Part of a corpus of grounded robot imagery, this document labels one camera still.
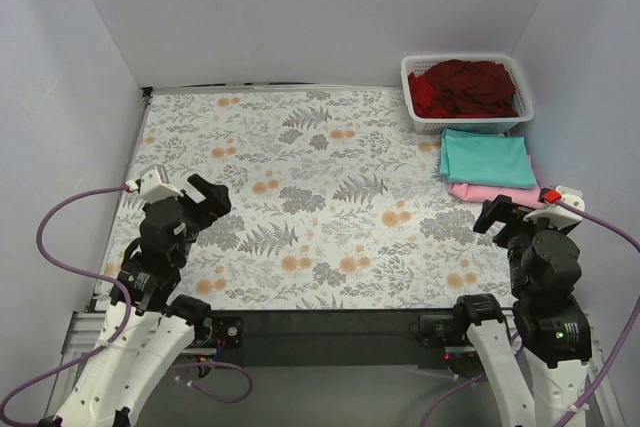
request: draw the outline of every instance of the cable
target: cable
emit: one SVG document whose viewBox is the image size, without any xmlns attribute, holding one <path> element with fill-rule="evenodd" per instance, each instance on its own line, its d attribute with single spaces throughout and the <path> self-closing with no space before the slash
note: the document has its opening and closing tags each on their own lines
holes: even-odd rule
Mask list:
<svg viewBox="0 0 640 427">
<path fill-rule="evenodd" d="M 232 370 L 237 370 L 238 372 L 242 373 L 247 380 L 249 381 L 249 387 L 247 388 L 247 390 L 245 391 L 244 394 L 242 394 L 239 397 L 224 397 L 220 394 L 216 394 L 215 392 L 211 392 L 210 390 L 202 387 L 199 384 L 196 384 L 195 382 L 192 382 L 190 380 L 187 379 L 183 379 L 180 376 L 176 376 L 176 380 L 180 380 L 181 382 L 184 382 L 185 384 L 187 384 L 189 387 L 193 387 L 196 390 L 199 390 L 200 392 L 203 392 L 204 394 L 207 394 L 209 397 L 225 403 L 225 404 L 235 404 L 237 402 L 240 402 L 244 399 L 246 399 L 247 397 L 249 397 L 249 394 L 251 393 L 251 391 L 253 390 L 253 383 L 254 383 L 254 379 L 253 376 L 249 373 L 249 371 L 243 369 L 242 367 L 240 367 L 239 365 L 235 365 L 235 364 L 228 364 L 226 362 L 200 362 L 200 363 L 195 363 L 195 364 L 178 364 L 178 365 L 172 365 L 171 367 L 169 367 L 169 370 L 179 370 L 179 369 L 191 369 L 194 367 L 219 367 L 219 368 L 223 368 L 223 369 L 232 369 Z"/>
<path fill-rule="evenodd" d="M 620 229 L 619 227 L 616 227 L 615 225 L 610 224 L 609 222 L 602 220 L 592 214 L 582 212 L 562 201 L 557 201 L 556 205 L 559 205 L 560 207 L 568 210 L 573 214 L 579 215 L 580 217 L 590 220 L 591 222 L 601 225 L 602 227 L 609 229 L 611 232 L 618 234 L 624 240 L 626 240 L 631 245 L 633 245 L 633 247 L 638 252 L 640 252 L 640 242 L 638 242 L 636 239 L 631 237 L 629 234 L 627 234 L 624 230 Z M 600 369 L 600 372 L 598 372 L 598 375 L 596 375 L 596 378 L 593 379 L 593 382 L 591 382 L 591 385 L 584 391 L 584 394 L 578 397 L 578 400 L 576 400 L 573 405 L 575 405 L 578 408 L 582 407 L 587 402 L 587 399 L 589 399 L 589 397 L 591 397 L 593 393 L 596 391 L 600 383 L 603 381 L 603 379 L 609 372 L 609 369 L 611 368 L 611 365 L 613 364 L 613 362 L 616 360 L 616 357 L 618 357 L 618 354 L 620 353 L 622 346 L 627 340 L 627 337 L 629 337 L 629 334 L 631 333 L 631 329 L 633 328 L 633 324 L 635 324 L 636 319 L 638 318 L 638 314 L 640 314 L 640 297 L 638 297 L 638 299 L 636 300 L 636 305 L 634 306 L 633 311 L 631 312 L 631 315 L 629 315 L 629 319 L 627 320 L 627 323 L 624 325 L 624 328 L 620 333 L 620 337 L 618 337 L 618 340 L 616 340 L 616 343 L 613 346 L 613 349 L 611 349 L 611 354 L 605 361 L 604 365 L 602 366 L 602 369 Z M 573 418 L 574 415 L 575 413 L 572 411 L 567 412 L 556 423 L 555 427 L 562 427 L 564 425 L 567 425 L 567 423 Z"/>
<path fill-rule="evenodd" d="M 218 360 L 218 357 L 220 357 L 220 354 L 222 353 L 222 351 L 224 350 L 224 342 L 222 342 L 222 344 L 220 345 L 220 347 L 218 347 L 218 351 L 216 352 L 216 355 L 214 355 L 213 357 L 213 361 L 215 362 L 216 360 Z"/>
<path fill-rule="evenodd" d="M 520 335 L 518 333 L 515 333 L 510 339 L 509 339 L 509 343 L 513 345 L 513 342 L 519 337 Z M 516 352 L 516 358 L 520 357 L 520 354 L 522 353 L 522 350 L 524 349 L 524 344 L 520 346 L 520 348 L 518 349 L 518 352 Z M 456 385 L 453 389 L 445 392 L 444 394 L 442 394 L 440 397 L 438 397 L 435 402 L 433 402 L 429 408 L 427 409 L 427 411 L 424 413 L 424 415 L 422 416 L 422 420 L 420 421 L 420 427 L 425 427 L 427 425 L 427 420 L 429 420 L 429 417 L 431 416 L 431 414 L 433 413 L 433 411 L 436 409 L 436 407 L 438 405 L 440 405 L 442 402 L 444 402 L 447 398 L 451 397 L 453 394 L 460 392 L 462 389 L 464 389 L 465 387 L 469 387 L 471 384 L 475 384 L 476 382 L 484 382 L 485 380 L 487 380 L 487 374 L 481 374 L 478 375 L 477 377 L 474 377 L 472 379 L 469 380 L 465 380 L 463 383 Z"/>
<path fill-rule="evenodd" d="M 70 265 L 67 265 L 64 262 L 60 262 L 59 260 L 55 259 L 45 249 L 44 244 L 42 242 L 42 233 L 44 232 L 44 228 L 47 225 L 47 223 L 51 220 L 51 217 L 53 217 L 55 213 L 58 212 L 60 209 L 71 204 L 72 202 L 75 202 L 76 200 L 79 200 L 79 199 L 83 199 L 85 197 L 90 197 L 92 195 L 108 194 L 110 192 L 120 192 L 123 190 L 126 190 L 125 186 L 111 187 L 108 189 L 90 190 L 88 192 L 83 192 L 81 194 L 74 195 L 73 197 L 69 197 L 67 200 L 60 202 L 53 209 L 51 209 L 47 215 L 45 215 L 44 219 L 42 219 L 42 222 L 40 222 L 40 225 L 38 226 L 38 232 L 36 234 L 36 244 L 38 246 L 38 250 L 40 251 L 42 256 L 45 259 L 47 259 L 49 262 L 51 262 L 53 265 L 56 265 L 57 267 L 60 267 L 61 269 L 66 270 L 67 272 L 72 272 L 74 274 L 79 274 L 84 277 L 90 277 L 92 279 L 109 282 L 115 285 L 118 289 L 120 289 L 120 291 L 122 292 L 122 295 L 124 296 L 125 303 L 127 304 L 127 309 L 125 310 L 125 314 L 124 314 L 124 318 L 122 319 L 122 322 L 120 322 L 120 326 L 116 329 L 114 334 L 111 337 L 109 337 L 108 342 L 114 342 L 120 336 L 120 334 L 124 331 L 124 329 L 127 327 L 127 323 L 129 322 L 129 317 L 131 315 L 131 296 L 129 295 L 129 292 L 127 292 L 126 287 L 117 279 L 112 279 L 111 277 L 107 277 L 106 275 L 94 274 L 93 272 L 89 272 L 87 270 L 77 269 L 75 267 L 71 267 Z M 11 392 L 7 394 L 7 396 L 4 399 L 2 399 L 2 402 L 0 402 L 0 420 L 2 420 L 2 422 L 4 422 L 5 424 L 11 425 L 13 427 L 37 427 L 38 424 L 26 424 L 24 422 L 18 422 L 16 420 L 12 420 L 9 417 L 7 417 L 5 410 L 7 408 L 7 404 L 9 403 L 9 401 L 13 397 L 15 397 L 17 394 L 19 394 L 25 389 L 28 389 L 32 385 L 35 385 L 38 382 L 51 377 L 52 375 L 56 375 L 62 372 L 63 370 L 68 369 L 69 367 L 73 367 L 74 365 L 78 365 L 78 364 L 81 364 L 82 362 L 86 362 L 94 355 L 102 352 L 105 348 L 106 348 L 105 346 L 96 347 L 90 352 L 87 352 L 86 354 L 81 355 L 77 359 L 72 360 L 71 362 L 68 362 L 66 364 L 63 364 L 60 367 L 56 367 L 53 370 L 45 372 L 44 374 L 41 374 L 25 382 L 24 384 L 19 385 L 15 389 L 13 389 Z"/>
</svg>

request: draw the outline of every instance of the orange flower print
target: orange flower print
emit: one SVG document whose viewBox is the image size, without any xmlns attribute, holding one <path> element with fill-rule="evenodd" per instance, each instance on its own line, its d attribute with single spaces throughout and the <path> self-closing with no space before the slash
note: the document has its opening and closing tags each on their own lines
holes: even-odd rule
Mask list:
<svg viewBox="0 0 640 427">
<path fill-rule="evenodd" d="M 227 281 L 224 279 L 218 279 L 213 283 L 213 288 L 216 290 L 224 290 L 227 286 Z"/>
<path fill-rule="evenodd" d="M 390 210 L 382 214 L 382 223 L 387 227 L 395 227 L 400 222 L 398 214 L 391 212 Z"/>
<path fill-rule="evenodd" d="M 208 294 L 213 290 L 213 282 L 208 279 L 199 280 L 196 284 L 196 292 L 200 295 Z"/>
<path fill-rule="evenodd" d="M 264 194 L 267 191 L 267 185 L 264 182 L 258 182 L 251 190 L 254 194 Z"/>
<path fill-rule="evenodd" d="M 478 282 L 478 277 L 473 272 L 467 272 L 466 274 L 464 274 L 464 281 L 467 284 L 475 284 L 476 282 Z"/>
<path fill-rule="evenodd" d="M 104 275 L 115 277 L 120 272 L 120 265 L 109 262 L 104 269 Z"/>
<path fill-rule="evenodd" d="M 285 272 L 293 272 L 298 266 L 298 259 L 291 255 L 288 255 L 284 259 L 282 259 L 280 265 L 282 266 L 282 270 L 284 270 Z"/>
<path fill-rule="evenodd" d="M 447 275 L 447 285 L 454 290 L 460 290 L 464 285 L 464 281 L 460 274 L 449 274 Z"/>
<path fill-rule="evenodd" d="M 340 270 L 348 274 L 356 271 L 356 259 L 345 257 L 340 261 Z"/>
</svg>

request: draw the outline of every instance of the white wall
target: white wall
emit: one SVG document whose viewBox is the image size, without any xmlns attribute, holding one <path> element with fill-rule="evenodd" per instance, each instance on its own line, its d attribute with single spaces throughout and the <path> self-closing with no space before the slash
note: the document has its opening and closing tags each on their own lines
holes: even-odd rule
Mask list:
<svg viewBox="0 0 640 427">
<path fill-rule="evenodd" d="M 587 209 L 640 237 L 640 9 L 638 0 L 542 0 L 515 57 L 536 117 L 526 129 L 542 181 L 584 191 Z M 586 221 L 578 298 L 608 353 L 638 296 L 640 256 Z M 640 326 L 613 367 L 627 425 L 640 418 Z"/>
<path fill-rule="evenodd" d="M 539 0 L 94 0 L 140 85 L 399 85 L 422 51 L 511 53 Z"/>
<path fill-rule="evenodd" d="M 91 282 L 45 262 L 40 219 L 60 200 L 118 185 L 141 113 L 140 90 L 91 0 L 0 0 L 0 397 L 57 366 L 73 309 Z M 54 255 L 97 271 L 116 196 L 61 212 L 45 232 Z M 37 422 L 44 382 L 8 412 Z"/>
</svg>

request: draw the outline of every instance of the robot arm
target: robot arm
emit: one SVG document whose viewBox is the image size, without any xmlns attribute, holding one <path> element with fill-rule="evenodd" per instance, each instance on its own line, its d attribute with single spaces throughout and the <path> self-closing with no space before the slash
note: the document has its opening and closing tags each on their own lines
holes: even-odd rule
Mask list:
<svg viewBox="0 0 640 427">
<path fill-rule="evenodd" d="M 558 187 L 541 194 L 541 201 L 560 198 L 584 210 L 579 191 Z M 579 250 L 566 236 L 580 217 L 556 205 L 534 211 L 499 196 L 484 203 L 474 231 L 485 233 L 496 221 L 505 224 L 494 242 L 508 249 L 511 290 L 518 299 L 513 313 L 531 367 L 533 399 L 508 348 L 495 298 L 459 298 L 454 320 L 482 360 L 502 425 L 549 427 L 584 392 L 591 358 L 589 324 L 571 295 L 581 276 Z M 568 425 L 584 426 L 584 411 Z"/>
<path fill-rule="evenodd" d="M 118 280 L 129 291 L 133 305 L 123 333 L 87 361 L 67 401 L 52 419 L 39 427 L 130 427 L 167 369 L 194 340 L 204 340 L 211 307 L 198 299 L 168 297 L 180 282 L 182 269 L 201 230 L 231 210 L 228 189 L 198 175 L 188 179 L 203 196 L 196 203 L 185 191 L 168 183 L 162 166 L 151 166 L 129 192 L 140 191 L 147 203 L 140 237 L 126 249 Z M 105 345 L 122 322 L 127 306 L 113 288 L 111 303 L 97 345 Z M 156 332 L 144 346 L 152 327 Z"/>
</svg>

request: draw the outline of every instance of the folded towel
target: folded towel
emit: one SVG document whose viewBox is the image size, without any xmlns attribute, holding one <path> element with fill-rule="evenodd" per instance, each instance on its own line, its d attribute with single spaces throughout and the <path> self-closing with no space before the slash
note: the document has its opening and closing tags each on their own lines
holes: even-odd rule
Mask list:
<svg viewBox="0 0 640 427">
<path fill-rule="evenodd" d="M 484 202 L 485 200 L 493 201 L 499 195 L 506 195 L 511 197 L 511 200 L 516 204 L 531 207 L 532 209 L 544 208 L 544 205 L 538 202 L 540 187 L 538 187 L 537 184 L 532 190 L 511 189 L 509 187 L 491 187 L 488 185 L 473 185 L 467 183 L 449 184 L 449 193 L 466 202 Z"/>
<path fill-rule="evenodd" d="M 537 185 L 524 138 L 450 129 L 442 132 L 440 175 L 450 183 L 519 189 Z"/>
</svg>

